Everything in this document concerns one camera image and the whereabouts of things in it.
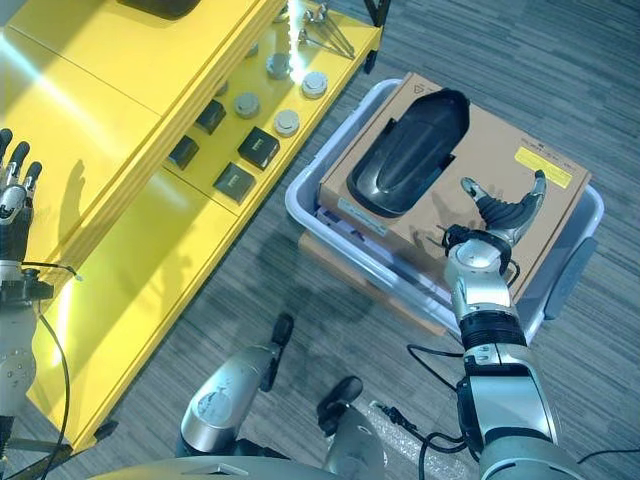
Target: power cord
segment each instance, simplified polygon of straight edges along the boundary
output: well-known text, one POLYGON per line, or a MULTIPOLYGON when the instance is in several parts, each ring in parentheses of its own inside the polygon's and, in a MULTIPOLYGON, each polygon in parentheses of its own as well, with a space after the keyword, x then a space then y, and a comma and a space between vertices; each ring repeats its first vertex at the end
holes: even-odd
POLYGON ((431 368, 429 365, 427 365, 424 362, 424 360, 422 360, 420 357, 418 357, 418 355, 415 354, 414 350, 418 350, 418 351, 421 351, 421 352, 429 353, 431 355, 440 355, 440 356, 443 356, 443 357, 462 358, 463 354, 462 353, 454 353, 454 352, 443 352, 441 350, 434 350, 432 348, 423 347, 421 345, 416 345, 416 344, 413 344, 413 343, 410 343, 409 345, 407 345, 407 351, 409 352, 409 355, 411 355, 416 362, 418 362, 420 365, 422 365, 429 373, 431 373, 431 375, 433 375, 438 380, 440 380, 440 382, 442 382, 443 385, 447 386, 450 390, 453 390, 455 392, 456 391, 456 387, 454 387, 451 383, 447 382, 438 372, 436 372, 433 368, 431 368))
POLYGON ((82 277, 76 272, 76 270, 71 265, 61 265, 59 263, 46 263, 46 262, 22 262, 22 265, 27 267, 48 267, 48 268, 59 268, 61 270, 66 270, 71 275, 75 277, 79 282, 82 281, 82 277))
POLYGON ((578 460, 578 465, 586 462, 587 460, 595 457, 597 455, 604 455, 605 453, 640 453, 640 448, 629 448, 629 449, 614 449, 614 450, 598 450, 597 452, 591 452, 588 455, 585 455, 580 460, 578 460))
POLYGON ((511 288, 511 285, 516 283, 516 280, 520 276, 520 265, 518 265, 518 262, 516 262, 513 258, 509 260, 509 263, 512 264, 516 269, 515 273, 513 274, 513 278, 507 283, 507 287, 511 288))
POLYGON ((427 456, 427 448, 429 447, 441 453, 458 453, 464 450, 465 448, 467 448, 467 444, 464 443, 464 439, 462 437, 453 438, 453 437, 450 437, 449 435, 445 435, 444 433, 440 433, 440 432, 432 432, 429 435, 427 435, 427 438, 425 439, 425 441, 422 442, 422 447, 420 448, 420 455, 418 456, 418 480, 425 480, 424 461, 427 456), (455 447, 450 447, 450 448, 439 447, 431 443, 431 441, 434 438, 442 438, 451 443, 460 443, 460 442, 462 443, 460 445, 457 445, 455 447))
MULTIPOLYGON (((516 274, 514 276, 514 278, 511 280, 512 282, 515 281, 516 278, 518 278, 518 275, 520 274, 520 267, 517 263, 513 262, 516 265, 516 274)), ((427 347, 423 347, 421 345, 416 345, 416 344, 409 344, 407 345, 407 351, 409 352, 409 354, 420 364, 422 365, 429 373, 431 373, 433 376, 435 376, 438 380, 440 380, 444 385, 446 385, 447 387, 449 387, 450 389, 452 389, 453 391, 455 391, 455 387, 453 385, 451 385, 449 382, 447 382, 444 378, 442 378, 435 370, 433 370, 433 368, 431 368, 429 365, 427 365, 424 360, 422 360, 421 358, 419 358, 414 352, 413 350, 418 350, 421 352, 425 352, 425 353, 429 353, 431 355, 440 355, 443 357, 463 357, 464 354, 462 353, 455 353, 455 352, 444 352, 442 350, 434 350, 432 348, 427 348, 427 347)), ((452 447, 452 448, 445 448, 445 447, 438 447, 437 445, 434 445, 433 443, 430 443, 430 441, 433 438, 436 437, 440 437, 440 438, 444 438, 445 440, 449 440, 451 437, 448 437, 444 434, 438 434, 438 432, 433 432, 429 435, 427 435, 426 438, 423 438, 422 436, 420 436, 419 434, 413 433, 412 430, 410 428, 407 428, 407 426, 409 427, 414 427, 417 428, 414 424, 412 424, 411 422, 409 422, 404 415, 402 415, 402 413, 400 413, 400 411, 395 408, 395 407, 385 407, 387 409, 387 411, 385 411, 385 408, 380 407, 381 410, 389 417, 389 419, 393 422, 396 423, 398 425, 400 425, 401 427, 403 427, 405 430, 407 430, 409 433, 412 433, 416 438, 418 438, 419 440, 422 441, 422 448, 420 449, 420 457, 419 457, 419 467, 418 467, 418 479, 419 480, 424 480, 424 459, 426 456, 426 451, 428 447, 432 447, 434 450, 436 450, 437 452, 441 452, 441 453, 455 453, 455 452, 460 452, 462 450, 464 450, 467 445, 463 444, 463 445, 458 445, 456 447, 452 447)), ((580 460, 578 460, 576 463, 581 464, 586 462, 587 460, 590 460, 591 458, 598 456, 598 455, 604 455, 604 454, 609 454, 609 453, 640 453, 640 448, 630 448, 630 449, 611 449, 611 450, 598 450, 595 452, 591 452, 588 455, 585 455, 584 457, 582 457, 580 460)), ((473 450, 469 449, 469 454, 473 457, 473 459, 476 462, 479 462, 480 459, 478 457, 478 454, 476 452, 474 452, 473 450)))
POLYGON ((418 456, 418 480, 425 479, 424 461, 427 455, 427 449, 429 447, 431 447, 431 449, 435 450, 436 452, 446 454, 461 452, 465 448, 467 448, 467 444, 464 442, 464 438, 462 436, 454 438, 445 433, 432 432, 425 437, 418 432, 418 427, 415 424, 411 423, 396 407, 387 407, 386 405, 382 405, 380 403, 376 403, 376 406, 389 418, 391 423, 402 427, 404 430, 418 439, 418 441, 420 441, 420 443, 422 444, 420 447, 420 455, 418 456), (446 440, 447 442, 457 445, 453 447, 442 447, 433 443, 433 439, 435 438, 441 438, 443 440, 446 440))
POLYGON ((51 325, 49 325, 49 322, 47 322, 47 319, 44 317, 44 314, 40 309, 40 302, 38 302, 38 318, 40 318, 45 328, 49 331, 49 334, 53 338, 53 341, 55 342, 56 347, 60 352, 62 371, 64 373, 64 414, 62 416, 62 425, 60 427, 60 435, 58 435, 58 441, 56 443, 56 446, 53 452, 51 452, 50 454, 49 462, 47 463, 47 466, 44 469, 44 472, 42 473, 42 477, 40 477, 41 480, 45 480, 47 478, 47 474, 49 473, 49 470, 51 469, 51 466, 53 465, 54 459, 58 455, 60 448, 62 448, 62 442, 64 441, 64 433, 67 429, 67 421, 69 419, 69 403, 71 399, 71 381, 69 380, 69 366, 67 364, 67 358, 65 357, 65 354, 64 354, 64 349, 60 344, 60 340, 58 340, 58 336, 56 335, 55 330, 51 328, 51 325))

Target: yellow shelf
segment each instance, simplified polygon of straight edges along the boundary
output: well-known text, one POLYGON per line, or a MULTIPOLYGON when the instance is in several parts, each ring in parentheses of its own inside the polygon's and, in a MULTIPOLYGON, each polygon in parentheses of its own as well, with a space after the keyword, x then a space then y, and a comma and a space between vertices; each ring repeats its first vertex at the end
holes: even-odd
MULTIPOLYGON (((295 82, 264 79, 264 58, 271 48, 280 45, 278 32, 287 28, 274 24, 260 40, 260 56, 245 60, 232 75, 231 88, 222 97, 228 113, 219 129, 211 136, 189 129, 189 135, 201 147, 196 158, 185 171, 167 163, 153 175, 83 265, 81 274, 86 280, 67 283, 47 310, 70 363, 72 401, 67 438, 75 450, 92 445, 93 433, 181 310, 251 219, 367 53, 377 48, 379 29, 346 17, 336 18, 355 46, 356 60, 305 51, 301 53, 304 68, 298 72, 317 69, 326 73, 326 94, 307 100, 295 82), (263 101, 263 113, 253 120, 235 117, 231 108, 234 94, 245 88, 263 101), (258 122, 271 131, 273 116, 282 108, 298 111, 299 132, 280 139, 281 150, 265 171, 240 160, 235 149, 251 126, 258 122), (211 188, 229 161, 256 177, 256 185, 242 205, 211 188)), ((59 426, 64 405, 62 371, 54 345, 40 325, 34 352, 39 359, 38 372, 29 397, 59 426)))
MULTIPOLYGON (((302 26, 301 16, 304 10, 301 6, 291 12, 294 31, 302 26)), ((292 78, 274 80, 267 75, 266 61, 273 53, 289 52, 291 27, 288 23, 273 24, 260 38, 258 55, 243 60, 229 77, 229 90, 215 98, 224 105, 227 112, 218 128, 212 135, 208 135, 196 126, 190 127, 187 135, 196 141, 200 150, 184 170, 169 161, 164 163, 165 168, 236 215, 242 215, 255 202, 259 202, 264 196, 263 187, 269 188, 273 180, 279 177, 362 59, 371 49, 377 48, 378 29, 339 14, 333 14, 333 18, 354 45, 358 60, 350 60, 311 46, 299 47, 292 52, 292 64, 295 67, 292 78), (300 89, 302 78, 312 71, 325 73, 329 80, 327 92, 315 100, 306 98, 300 89), (253 92, 260 100, 260 113, 248 120, 240 118, 233 110, 234 98, 244 92, 253 92), (300 118, 300 129, 289 138, 278 136, 273 127, 274 117, 284 109, 294 110, 300 118), (237 152, 254 126, 273 135, 280 142, 280 152, 265 170, 241 159, 237 152), (213 187, 229 162, 235 162, 256 179, 256 186, 241 205, 213 187)))
MULTIPOLYGON (((93 434, 180 310, 223 255, 237 218, 170 173, 155 174, 46 316, 71 372, 66 436, 93 434)), ((29 398, 56 426, 64 404, 60 356, 41 325, 29 398)))
POLYGON ((177 21, 116 0, 18 11, 0 120, 44 165, 29 260, 82 265, 283 4, 202 1, 177 21))

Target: white label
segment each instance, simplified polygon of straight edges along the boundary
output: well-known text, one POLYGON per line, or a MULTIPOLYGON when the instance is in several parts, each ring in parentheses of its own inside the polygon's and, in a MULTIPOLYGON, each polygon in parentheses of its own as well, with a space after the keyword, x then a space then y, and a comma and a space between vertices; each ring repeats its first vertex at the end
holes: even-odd
POLYGON ((353 218, 358 220, 369 230, 373 230, 381 237, 384 237, 387 234, 387 231, 389 230, 384 224, 377 221, 368 213, 363 212, 359 208, 351 205, 351 203, 349 203, 344 198, 340 198, 338 200, 338 208, 343 212, 347 212, 349 215, 351 215, 353 218))

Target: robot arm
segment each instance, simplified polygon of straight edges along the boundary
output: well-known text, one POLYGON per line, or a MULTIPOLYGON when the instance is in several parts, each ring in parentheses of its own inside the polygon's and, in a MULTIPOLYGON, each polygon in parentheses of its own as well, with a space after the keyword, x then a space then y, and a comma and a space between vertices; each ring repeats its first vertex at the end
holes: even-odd
POLYGON ((21 268, 42 165, 32 163, 24 182, 19 183, 29 144, 20 142, 4 166, 3 159, 12 137, 11 130, 0 130, 0 478, 14 417, 35 378, 31 341, 37 318, 33 301, 50 298, 53 293, 50 285, 38 281, 37 270, 21 268))
POLYGON ((481 478, 582 479, 559 447, 543 381, 527 347, 518 312, 503 278, 511 249, 533 223, 544 200, 542 171, 520 203, 492 198, 469 178, 486 231, 458 225, 445 233, 445 279, 462 343, 465 377, 458 383, 460 428, 480 456, 481 478))

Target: yellow label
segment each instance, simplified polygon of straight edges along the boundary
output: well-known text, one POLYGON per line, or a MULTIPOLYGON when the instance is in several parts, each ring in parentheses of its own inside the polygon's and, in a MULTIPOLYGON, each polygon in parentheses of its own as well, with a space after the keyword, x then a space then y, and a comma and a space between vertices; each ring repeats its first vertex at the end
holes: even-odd
POLYGON ((571 174, 569 172, 554 165, 546 158, 541 157, 529 149, 520 147, 515 157, 519 163, 525 167, 529 167, 534 172, 536 170, 542 170, 549 180, 562 188, 567 188, 571 183, 571 174))

